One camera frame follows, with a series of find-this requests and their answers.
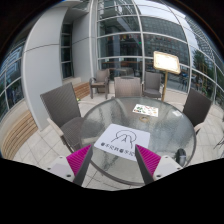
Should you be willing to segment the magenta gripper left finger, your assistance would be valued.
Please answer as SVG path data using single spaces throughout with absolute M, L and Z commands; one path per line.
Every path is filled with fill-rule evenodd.
M 59 156 L 47 167 L 47 171 L 81 186 L 92 155 L 92 146 L 85 146 L 67 157 Z

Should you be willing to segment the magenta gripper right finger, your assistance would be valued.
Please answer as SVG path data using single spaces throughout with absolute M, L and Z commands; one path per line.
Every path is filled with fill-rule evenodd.
M 135 145 L 135 156 L 146 185 L 182 169 L 170 156 L 159 156 L 140 145 Z

